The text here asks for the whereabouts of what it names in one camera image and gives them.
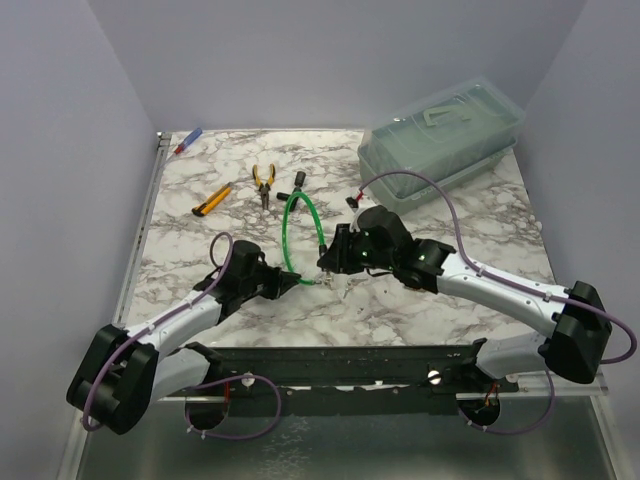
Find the yellow box cutter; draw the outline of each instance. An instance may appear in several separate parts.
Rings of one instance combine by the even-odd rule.
[[[262,200],[262,209],[269,210],[269,190],[271,190],[271,185],[273,181],[276,179],[276,167],[272,163],[269,165],[269,179],[266,183],[263,183],[260,180],[260,175],[258,175],[258,165],[253,166],[253,179],[256,181],[256,185],[258,186],[258,192],[260,193],[260,200]]]
[[[223,185],[220,190],[207,198],[201,205],[192,208],[191,212],[196,217],[204,217],[207,213],[213,210],[216,205],[218,205],[224,199],[224,197],[229,195],[229,193],[231,193],[231,182]]]

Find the plastic storage box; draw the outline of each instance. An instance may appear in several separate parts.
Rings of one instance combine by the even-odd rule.
[[[367,131],[358,148],[363,180],[389,170],[423,173],[451,189],[493,168],[516,142],[524,112],[486,79],[427,97]],[[425,183],[389,175],[370,186],[398,214],[436,198]]]

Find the metal floor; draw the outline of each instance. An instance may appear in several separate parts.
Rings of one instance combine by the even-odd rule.
[[[547,399],[503,400],[496,426],[523,426]],[[543,428],[498,437],[459,417],[394,415],[285,417],[257,440],[202,440],[186,433],[182,402],[161,402],[124,436],[90,436],[78,478],[243,479],[613,479],[590,397],[561,397]],[[267,419],[233,418],[228,433],[259,429]]]

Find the clear plastic container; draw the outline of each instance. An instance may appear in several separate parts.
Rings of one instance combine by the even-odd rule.
[[[358,150],[375,174],[408,169],[436,182],[513,145],[524,111],[484,78],[427,97],[367,131]],[[407,175],[380,181],[397,199],[426,185]]]

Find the black connector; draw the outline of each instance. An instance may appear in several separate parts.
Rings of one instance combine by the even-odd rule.
[[[293,182],[293,184],[295,185],[293,192],[291,192],[291,194],[293,195],[296,192],[301,192],[302,191],[302,186],[304,185],[304,180],[305,178],[307,178],[307,174],[299,171],[296,174],[296,178]],[[282,200],[284,202],[286,202],[287,200],[289,200],[289,197],[291,195],[289,195],[288,193],[284,193],[284,192],[278,192],[276,193],[276,198],[278,200]],[[293,202],[291,202],[291,209],[289,210],[290,212],[293,212],[296,209],[296,206],[298,205],[298,198],[294,198]]]
[[[345,201],[347,202],[347,205],[349,205],[351,210],[353,210],[354,212],[358,210],[358,201],[355,198],[347,197],[345,198]]]

